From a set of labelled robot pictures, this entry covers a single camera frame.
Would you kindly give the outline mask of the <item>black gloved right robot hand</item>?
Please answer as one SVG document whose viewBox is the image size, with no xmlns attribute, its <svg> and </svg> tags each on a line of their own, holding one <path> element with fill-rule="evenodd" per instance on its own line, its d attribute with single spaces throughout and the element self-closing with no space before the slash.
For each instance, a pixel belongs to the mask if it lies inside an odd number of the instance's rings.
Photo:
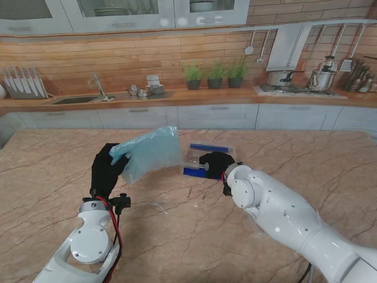
<svg viewBox="0 0 377 283">
<path fill-rule="evenodd" d="M 221 179 L 223 173 L 227 168 L 235 163 L 234 158 L 223 152 L 211 152 L 202 155 L 199 158 L 199 163 L 202 165 L 208 164 L 209 169 L 206 172 L 208 179 Z"/>
</svg>

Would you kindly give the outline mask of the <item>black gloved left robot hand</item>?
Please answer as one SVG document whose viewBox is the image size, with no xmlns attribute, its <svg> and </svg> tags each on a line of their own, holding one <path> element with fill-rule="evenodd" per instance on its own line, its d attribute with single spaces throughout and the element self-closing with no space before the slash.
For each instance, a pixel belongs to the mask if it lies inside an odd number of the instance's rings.
<svg viewBox="0 0 377 283">
<path fill-rule="evenodd" d="M 118 181 L 119 175 L 122 174 L 130 161 L 130 157 L 124 154 L 112 164 L 113 157 L 110 155 L 110 150 L 117 145 L 118 143 L 106 143 L 95 156 L 91 166 L 90 195 L 92 197 L 99 196 L 107 200 Z"/>
</svg>

